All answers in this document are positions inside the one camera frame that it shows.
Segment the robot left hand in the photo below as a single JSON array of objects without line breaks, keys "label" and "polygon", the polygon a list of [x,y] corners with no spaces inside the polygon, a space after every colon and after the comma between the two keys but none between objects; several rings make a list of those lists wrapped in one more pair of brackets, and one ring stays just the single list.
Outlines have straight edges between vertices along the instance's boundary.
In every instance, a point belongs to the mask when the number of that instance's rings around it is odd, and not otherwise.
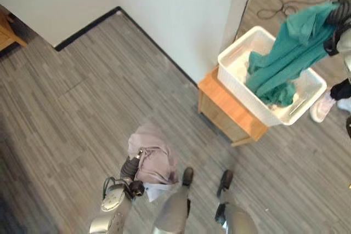
[{"label": "robot left hand", "polygon": [[140,148],[133,158],[127,158],[120,170],[120,178],[134,180],[139,168],[139,162],[145,150]]}]

